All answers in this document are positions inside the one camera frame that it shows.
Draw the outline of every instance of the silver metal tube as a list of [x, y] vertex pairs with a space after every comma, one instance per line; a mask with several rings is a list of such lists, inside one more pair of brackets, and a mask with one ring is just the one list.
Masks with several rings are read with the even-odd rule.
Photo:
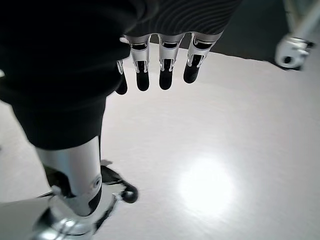
[[307, 36], [316, 28], [320, 20], [320, 0], [317, 0], [309, 8], [305, 17], [296, 26], [292, 37], [298, 39], [307, 39]]
[[102, 177], [99, 139], [62, 150], [36, 148], [53, 192], [79, 216], [88, 216], [99, 203]]

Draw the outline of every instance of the black rubber cap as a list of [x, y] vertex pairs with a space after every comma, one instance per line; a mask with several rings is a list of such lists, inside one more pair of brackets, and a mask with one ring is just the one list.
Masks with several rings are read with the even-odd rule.
[[128, 85], [127, 85], [127, 81], [126, 81], [126, 76], [125, 73], [123, 73], [121, 75], [121, 83], [120, 86], [118, 87], [117, 90], [115, 90], [118, 94], [123, 95], [127, 92], [128, 90]]
[[140, 91], [146, 91], [149, 88], [149, 73], [139, 72], [136, 74], [136, 84]]
[[160, 70], [160, 77], [159, 77], [159, 85], [160, 88], [163, 90], [168, 90], [171, 87], [172, 83], [172, 71], [165, 69], [164, 71]]
[[197, 66], [188, 66], [188, 64], [185, 65], [184, 73], [183, 73], [183, 79], [187, 84], [192, 84], [198, 76], [199, 67]]

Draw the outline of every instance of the black fabric covering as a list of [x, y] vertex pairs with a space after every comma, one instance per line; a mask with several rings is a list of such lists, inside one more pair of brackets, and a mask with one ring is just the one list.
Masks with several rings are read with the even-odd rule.
[[150, 15], [147, 3], [0, 3], [0, 99], [33, 145], [67, 149], [101, 134], [116, 61], [130, 54], [119, 38]]
[[[211, 52], [274, 64], [276, 46], [288, 31], [282, 0], [243, 0]], [[188, 49], [190, 39], [186, 34], [180, 47]]]

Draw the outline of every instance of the robotic leg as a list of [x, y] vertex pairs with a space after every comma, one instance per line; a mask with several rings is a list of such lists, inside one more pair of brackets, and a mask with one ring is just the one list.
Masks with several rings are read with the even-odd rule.
[[110, 162], [100, 161], [98, 137], [77, 147], [36, 151], [52, 192], [0, 205], [1, 239], [89, 240], [117, 201], [138, 198], [137, 189], [107, 167]]

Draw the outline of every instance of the white floor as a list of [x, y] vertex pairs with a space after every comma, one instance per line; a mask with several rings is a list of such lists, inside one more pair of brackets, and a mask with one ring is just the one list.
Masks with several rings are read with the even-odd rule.
[[[193, 84], [180, 49], [172, 87], [107, 99], [102, 156], [140, 190], [96, 240], [320, 239], [320, 48], [304, 71], [210, 53]], [[32, 146], [0, 103], [0, 202], [49, 190]]]

